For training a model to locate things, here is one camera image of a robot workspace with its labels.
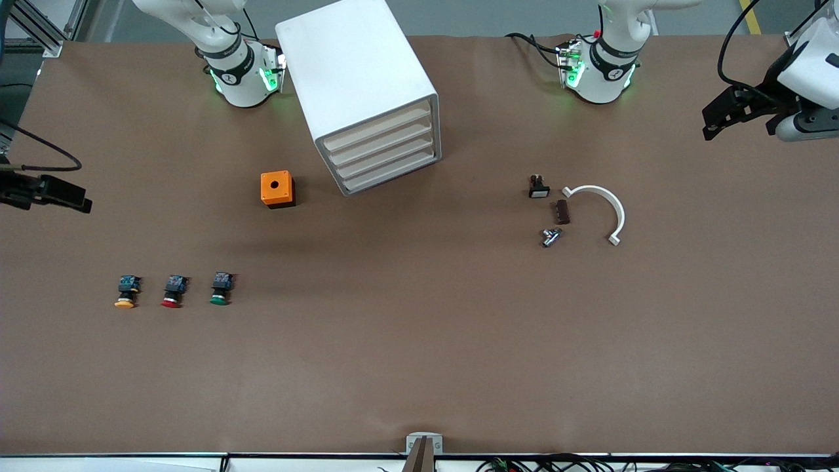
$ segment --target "orange box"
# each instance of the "orange box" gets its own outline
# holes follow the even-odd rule
[[[297,204],[294,199],[294,179],[287,170],[262,174],[259,187],[263,203],[272,210]]]

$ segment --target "brown tabletop surface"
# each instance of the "brown tabletop surface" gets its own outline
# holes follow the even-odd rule
[[[837,141],[760,119],[705,142],[721,41],[652,38],[593,106],[520,41],[411,38],[444,159],[354,197],[293,87],[237,109],[191,44],[66,44],[22,126],[81,158],[64,177],[93,212],[0,208],[0,452],[373,452],[416,430],[449,452],[835,451]],[[756,83],[782,50],[737,37],[728,72]],[[281,169],[300,204],[268,210]],[[622,243],[582,194],[543,249],[550,203],[589,184],[626,207]],[[192,278],[180,310],[169,274]]]

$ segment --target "white curved handle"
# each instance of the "white curved handle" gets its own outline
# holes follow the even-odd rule
[[[570,197],[579,191],[590,191],[591,193],[596,193],[597,195],[607,199],[609,203],[612,204],[615,208],[615,213],[618,214],[618,227],[615,228],[612,234],[609,235],[609,242],[615,246],[620,244],[621,239],[618,237],[618,233],[620,233],[621,229],[623,229],[623,222],[627,219],[627,214],[623,211],[623,204],[621,201],[615,197],[614,193],[611,193],[609,190],[606,190],[601,186],[578,186],[574,190],[571,190],[568,187],[562,189],[562,193],[564,193],[566,197]]]

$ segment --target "yellow stripe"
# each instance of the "yellow stripe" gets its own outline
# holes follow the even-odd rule
[[[748,0],[740,0],[740,8],[744,10],[749,4]],[[754,16],[754,8],[751,12],[746,13],[746,26],[748,26],[749,34],[760,34],[760,25],[758,24],[758,17]]]

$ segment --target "white box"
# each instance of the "white box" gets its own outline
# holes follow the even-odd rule
[[[440,112],[384,0],[341,0],[277,24],[294,89],[344,195],[440,160]]]

